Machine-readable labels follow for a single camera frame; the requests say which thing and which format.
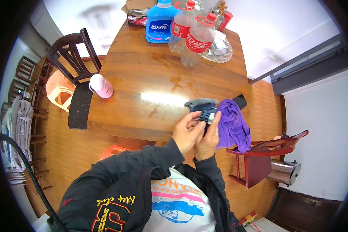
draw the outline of black jacket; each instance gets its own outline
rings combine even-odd
[[[169,177],[168,168],[175,165],[209,198],[217,232],[245,231],[229,210],[215,155],[194,159],[196,169],[183,161],[173,139],[163,147],[144,146],[101,160],[68,187],[57,214],[70,231],[142,231],[152,211],[151,179]],[[59,226],[54,224],[53,231]]]

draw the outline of purple towel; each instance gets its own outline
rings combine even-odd
[[[217,149],[237,144],[241,153],[250,150],[250,129],[242,116],[239,106],[231,99],[224,99],[219,103],[218,110],[222,112],[222,117],[218,124],[219,143]]]

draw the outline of hand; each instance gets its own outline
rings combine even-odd
[[[205,137],[203,137],[204,128],[202,129],[202,133],[197,137],[195,146],[193,147],[193,153],[197,161],[206,160],[214,155],[215,148],[219,143],[218,123],[220,121],[220,115],[220,111],[215,114],[212,124],[207,128]]]
[[[172,138],[182,155],[187,154],[193,148],[197,137],[204,135],[206,123],[204,121],[193,120],[194,118],[198,118],[200,114],[201,111],[187,114],[174,128]]]

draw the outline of blue detergent bottle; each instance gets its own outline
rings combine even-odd
[[[158,0],[157,5],[148,12],[146,39],[150,43],[167,43],[171,36],[171,23],[174,15],[179,12],[171,5],[171,0]]]

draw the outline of pink thermos cup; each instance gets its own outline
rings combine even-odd
[[[112,96],[113,88],[101,74],[94,74],[90,78],[89,89],[99,95],[101,98],[109,98]]]

